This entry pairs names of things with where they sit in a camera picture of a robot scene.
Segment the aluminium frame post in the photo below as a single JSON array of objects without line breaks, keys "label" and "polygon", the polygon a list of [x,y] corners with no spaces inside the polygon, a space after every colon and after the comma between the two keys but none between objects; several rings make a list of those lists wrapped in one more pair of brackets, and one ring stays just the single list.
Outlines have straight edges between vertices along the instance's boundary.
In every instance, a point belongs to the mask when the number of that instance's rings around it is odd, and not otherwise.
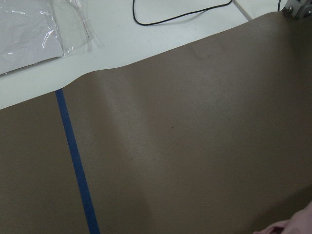
[{"label": "aluminium frame post", "polygon": [[287,0],[283,12],[296,20],[301,20],[312,15],[312,0]]}]

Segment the brown paper table cover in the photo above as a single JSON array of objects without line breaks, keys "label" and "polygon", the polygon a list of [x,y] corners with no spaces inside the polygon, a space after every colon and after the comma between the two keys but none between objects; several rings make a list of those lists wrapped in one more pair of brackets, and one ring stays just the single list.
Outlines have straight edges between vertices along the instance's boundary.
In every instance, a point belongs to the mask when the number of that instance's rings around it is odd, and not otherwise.
[{"label": "brown paper table cover", "polygon": [[3,234],[253,234],[312,202],[312,19],[269,13],[0,112]]}]

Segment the clear plastic bag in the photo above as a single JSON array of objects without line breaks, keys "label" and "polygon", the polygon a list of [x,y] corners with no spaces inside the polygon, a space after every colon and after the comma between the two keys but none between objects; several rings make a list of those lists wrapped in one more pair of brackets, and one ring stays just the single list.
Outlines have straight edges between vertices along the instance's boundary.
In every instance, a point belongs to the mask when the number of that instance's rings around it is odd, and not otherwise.
[{"label": "clear plastic bag", "polygon": [[2,0],[0,74],[103,47],[88,0]]}]

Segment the pink t-shirt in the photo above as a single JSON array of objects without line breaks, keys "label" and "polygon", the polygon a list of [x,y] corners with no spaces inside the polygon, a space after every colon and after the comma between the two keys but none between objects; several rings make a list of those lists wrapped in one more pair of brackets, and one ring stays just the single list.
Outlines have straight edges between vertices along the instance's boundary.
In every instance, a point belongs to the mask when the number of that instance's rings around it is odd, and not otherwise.
[{"label": "pink t-shirt", "polygon": [[312,233],[312,203],[296,212],[290,219],[273,223],[254,234],[311,234]]}]

